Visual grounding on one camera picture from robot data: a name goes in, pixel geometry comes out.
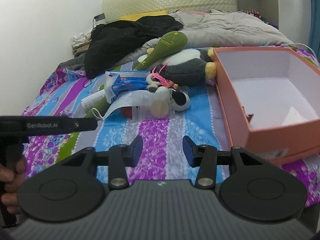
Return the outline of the person's left hand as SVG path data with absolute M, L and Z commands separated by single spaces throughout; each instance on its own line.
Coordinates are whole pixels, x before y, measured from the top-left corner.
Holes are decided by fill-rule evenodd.
M 25 157 L 21 156 L 15 164 L 14 170 L 1 165 L 1 182 L 4 182 L 5 192 L 1 195 L 1 203 L 4 204 L 8 213 L 18 215 L 21 208 L 17 201 L 17 191 L 25 180 L 27 163 Z

